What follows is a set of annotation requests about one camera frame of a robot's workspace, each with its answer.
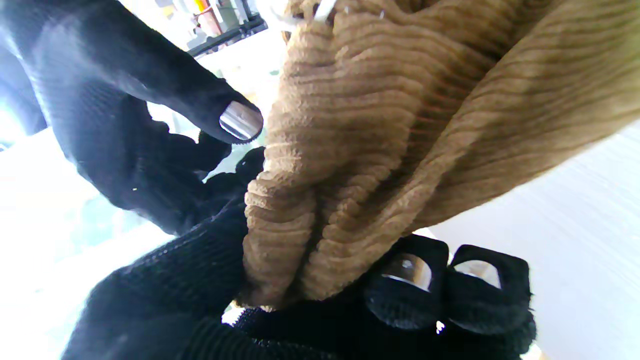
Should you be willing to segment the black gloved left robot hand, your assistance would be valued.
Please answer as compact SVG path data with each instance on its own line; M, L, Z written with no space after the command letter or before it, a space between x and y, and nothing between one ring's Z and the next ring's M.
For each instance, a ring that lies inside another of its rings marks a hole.
M326 300L227 306L247 284L244 205L216 216L90 292L64 360L519 360L537 337L530 269L518 257L402 237Z

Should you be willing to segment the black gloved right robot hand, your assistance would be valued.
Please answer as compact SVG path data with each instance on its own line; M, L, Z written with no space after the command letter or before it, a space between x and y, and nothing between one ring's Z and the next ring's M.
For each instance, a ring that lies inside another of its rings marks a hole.
M263 129L254 104L117 0L3 0L22 67L67 160L115 207L182 235L243 206L260 150L202 178Z

